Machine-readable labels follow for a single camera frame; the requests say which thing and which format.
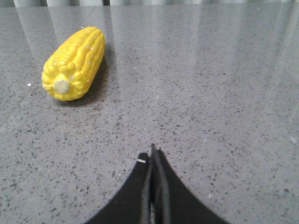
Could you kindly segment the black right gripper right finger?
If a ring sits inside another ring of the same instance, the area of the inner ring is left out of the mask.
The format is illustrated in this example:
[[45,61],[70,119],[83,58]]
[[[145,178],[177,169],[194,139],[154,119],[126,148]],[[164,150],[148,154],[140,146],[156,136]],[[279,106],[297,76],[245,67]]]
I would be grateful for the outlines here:
[[156,224],[226,224],[176,175],[162,150],[151,145],[151,201]]

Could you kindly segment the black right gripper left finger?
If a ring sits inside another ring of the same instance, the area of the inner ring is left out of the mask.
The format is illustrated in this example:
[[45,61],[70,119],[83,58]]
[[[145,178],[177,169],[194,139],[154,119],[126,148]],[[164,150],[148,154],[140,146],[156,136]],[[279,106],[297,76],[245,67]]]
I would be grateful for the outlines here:
[[88,224],[149,224],[152,166],[147,153],[138,155],[136,164],[121,189]]

